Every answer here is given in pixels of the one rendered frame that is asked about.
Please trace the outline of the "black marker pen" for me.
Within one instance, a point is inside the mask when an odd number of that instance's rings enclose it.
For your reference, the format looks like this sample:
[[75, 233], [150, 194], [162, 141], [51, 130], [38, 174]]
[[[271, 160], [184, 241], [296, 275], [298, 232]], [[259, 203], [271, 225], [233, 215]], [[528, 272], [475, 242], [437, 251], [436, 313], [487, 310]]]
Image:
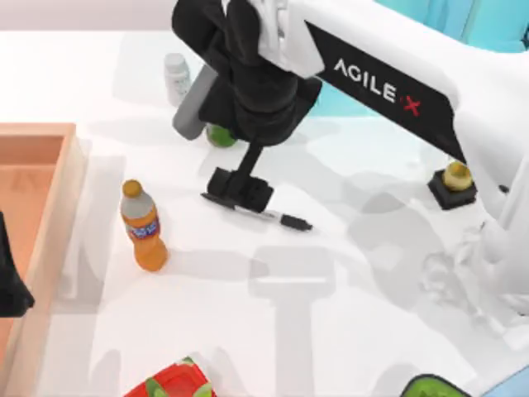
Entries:
[[206, 192], [201, 193], [201, 196], [204, 199], [212, 203], [218, 204], [224, 208], [228, 208], [231, 211], [235, 211], [237, 213], [243, 213], [245, 215], [252, 216], [254, 218], [258, 218], [261, 220], [265, 220], [267, 222], [273, 222], [283, 227], [293, 229], [295, 231], [308, 232], [312, 230], [312, 224], [310, 224], [303, 218], [298, 218], [298, 217], [294, 217], [286, 213], [278, 213], [275, 211], [263, 211], [259, 213], [259, 212], [256, 212], [255, 210], [246, 209], [246, 208], [243, 208], [242, 206], [236, 205], [228, 199], [218, 198], [217, 196], [214, 196]]

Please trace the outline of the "green round fruit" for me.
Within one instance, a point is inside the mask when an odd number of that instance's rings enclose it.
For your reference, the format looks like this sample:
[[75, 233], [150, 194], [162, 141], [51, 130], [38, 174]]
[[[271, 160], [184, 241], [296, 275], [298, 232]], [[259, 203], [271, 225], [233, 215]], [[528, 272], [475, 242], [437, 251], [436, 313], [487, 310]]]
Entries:
[[229, 130], [218, 125], [208, 124], [206, 134], [208, 141], [215, 147], [229, 148], [237, 143]]

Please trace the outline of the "orange drink bottle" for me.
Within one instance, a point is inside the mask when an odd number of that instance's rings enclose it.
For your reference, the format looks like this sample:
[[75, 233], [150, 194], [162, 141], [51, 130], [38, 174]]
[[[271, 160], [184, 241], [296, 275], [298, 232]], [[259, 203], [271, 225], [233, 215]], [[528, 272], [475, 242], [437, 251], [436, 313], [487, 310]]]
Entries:
[[160, 218], [153, 198], [136, 179], [122, 185], [120, 212], [138, 266], [148, 272], [164, 267], [169, 252], [160, 237]]

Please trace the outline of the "white pill bottle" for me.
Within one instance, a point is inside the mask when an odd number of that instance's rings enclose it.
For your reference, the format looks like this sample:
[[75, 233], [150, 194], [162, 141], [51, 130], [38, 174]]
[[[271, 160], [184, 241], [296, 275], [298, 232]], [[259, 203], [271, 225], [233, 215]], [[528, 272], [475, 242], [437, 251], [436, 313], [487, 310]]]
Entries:
[[169, 53], [165, 56], [164, 81], [169, 103], [178, 107], [191, 87], [190, 70], [182, 54]]

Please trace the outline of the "salmon-coloured shallow box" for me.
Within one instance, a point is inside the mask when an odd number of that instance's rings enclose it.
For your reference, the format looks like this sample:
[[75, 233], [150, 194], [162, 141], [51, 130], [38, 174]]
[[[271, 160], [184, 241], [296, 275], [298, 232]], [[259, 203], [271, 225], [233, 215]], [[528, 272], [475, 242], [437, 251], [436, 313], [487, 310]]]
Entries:
[[73, 123], [0, 123], [0, 211], [16, 267], [36, 303], [23, 318], [0, 319], [0, 370], [19, 337], [32, 356], [50, 316], [86, 168]]

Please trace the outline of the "yellow trophy with black base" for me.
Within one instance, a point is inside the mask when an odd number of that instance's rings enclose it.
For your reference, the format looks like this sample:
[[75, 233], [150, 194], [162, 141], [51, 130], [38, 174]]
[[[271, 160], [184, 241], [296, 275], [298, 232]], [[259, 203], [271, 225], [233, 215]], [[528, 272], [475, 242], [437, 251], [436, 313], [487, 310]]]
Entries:
[[477, 189], [468, 167], [453, 160], [437, 170], [427, 184], [442, 210], [461, 208], [476, 201]]

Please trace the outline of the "red and green container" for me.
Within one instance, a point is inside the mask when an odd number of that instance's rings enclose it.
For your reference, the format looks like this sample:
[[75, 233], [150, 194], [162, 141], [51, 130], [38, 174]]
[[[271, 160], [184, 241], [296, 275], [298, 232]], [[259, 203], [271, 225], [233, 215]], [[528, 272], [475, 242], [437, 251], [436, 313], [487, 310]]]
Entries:
[[146, 378], [123, 397], [217, 397], [199, 365], [186, 356]]

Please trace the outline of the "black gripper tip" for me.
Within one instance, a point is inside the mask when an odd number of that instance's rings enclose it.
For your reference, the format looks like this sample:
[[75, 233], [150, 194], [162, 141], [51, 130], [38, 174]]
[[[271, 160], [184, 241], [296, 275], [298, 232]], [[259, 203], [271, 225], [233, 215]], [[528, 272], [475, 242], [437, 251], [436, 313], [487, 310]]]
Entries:
[[35, 299], [17, 271], [0, 211], [0, 318], [22, 318], [34, 304]]

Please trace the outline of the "green and black container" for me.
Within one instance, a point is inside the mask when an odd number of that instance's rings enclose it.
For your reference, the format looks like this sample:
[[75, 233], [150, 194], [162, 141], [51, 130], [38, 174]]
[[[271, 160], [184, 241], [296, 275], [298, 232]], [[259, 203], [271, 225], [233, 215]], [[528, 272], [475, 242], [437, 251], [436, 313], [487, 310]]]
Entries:
[[448, 380], [433, 374], [414, 376], [399, 397], [472, 397]]

